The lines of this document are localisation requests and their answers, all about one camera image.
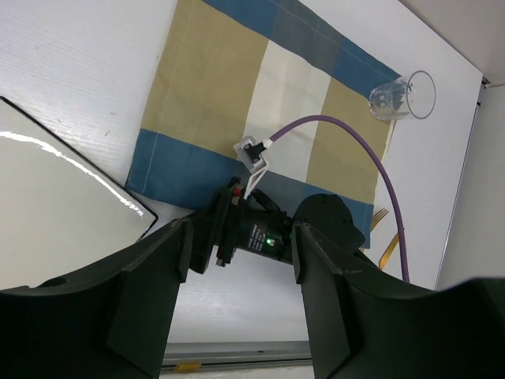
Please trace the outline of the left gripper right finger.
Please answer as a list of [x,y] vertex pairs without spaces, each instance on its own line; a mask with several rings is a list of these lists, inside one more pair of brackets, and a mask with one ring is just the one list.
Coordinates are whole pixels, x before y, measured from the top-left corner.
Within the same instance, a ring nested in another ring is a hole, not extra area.
[[307,224],[293,231],[317,378],[501,378],[504,281],[405,283]]

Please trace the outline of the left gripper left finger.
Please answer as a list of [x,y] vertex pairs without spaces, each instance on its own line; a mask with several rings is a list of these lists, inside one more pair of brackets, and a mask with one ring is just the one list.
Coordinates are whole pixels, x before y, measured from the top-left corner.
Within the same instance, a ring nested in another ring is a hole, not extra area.
[[38,287],[2,291],[2,377],[157,378],[192,237],[175,220]]

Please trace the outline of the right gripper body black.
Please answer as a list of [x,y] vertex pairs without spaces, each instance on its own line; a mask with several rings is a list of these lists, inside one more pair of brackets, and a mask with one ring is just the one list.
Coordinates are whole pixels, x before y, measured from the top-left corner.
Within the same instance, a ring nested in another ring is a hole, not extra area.
[[228,265],[236,250],[281,261],[290,265],[290,218],[265,192],[257,188],[269,163],[263,157],[272,141],[258,142],[242,138],[234,150],[250,173],[246,185],[233,177],[227,186],[217,189],[210,204],[189,218],[193,224],[192,254],[189,267],[203,274],[211,252],[217,246],[217,265]]

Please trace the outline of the square white plate dark rim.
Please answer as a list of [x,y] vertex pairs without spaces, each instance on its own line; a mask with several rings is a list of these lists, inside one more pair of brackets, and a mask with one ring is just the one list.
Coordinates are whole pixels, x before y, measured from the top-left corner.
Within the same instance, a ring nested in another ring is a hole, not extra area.
[[36,287],[139,241],[156,214],[1,100],[1,288]]

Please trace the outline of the blue beige white cloth placemat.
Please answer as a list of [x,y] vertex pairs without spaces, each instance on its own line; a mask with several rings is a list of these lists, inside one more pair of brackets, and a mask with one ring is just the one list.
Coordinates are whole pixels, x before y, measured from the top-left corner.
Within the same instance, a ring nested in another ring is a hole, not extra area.
[[370,92],[397,73],[299,1],[180,1],[126,181],[193,210],[249,172],[234,146],[311,114],[338,118],[381,156],[390,126]]

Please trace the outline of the clear plastic cup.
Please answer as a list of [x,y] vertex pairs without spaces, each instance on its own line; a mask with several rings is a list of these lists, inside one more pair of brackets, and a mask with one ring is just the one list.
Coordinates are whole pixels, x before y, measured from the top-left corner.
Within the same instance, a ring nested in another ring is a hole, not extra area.
[[368,98],[372,115],[382,121],[428,118],[436,105],[432,76],[417,70],[374,88]]

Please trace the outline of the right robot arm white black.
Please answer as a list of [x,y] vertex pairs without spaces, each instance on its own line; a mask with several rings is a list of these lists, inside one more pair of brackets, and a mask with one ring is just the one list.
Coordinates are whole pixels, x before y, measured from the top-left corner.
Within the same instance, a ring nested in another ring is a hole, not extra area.
[[190,215],[193,225],[192,253],[189,267],[205,273],[211,252],[217,252],[217,264],[228,265],[236,250],[296,265],[292,248],[292,231],[296,223],[315,227],[338,247],[365,261],[360,251],[365,236],[356,228],[351,211],[334,194],[317,193],[304,199],[293,216],[283,211],[257,183],[267,173],[263,156],[267,145],[245,137],[234,149],[250,172],[247,185],[239,177],[219,188],[209,206]]

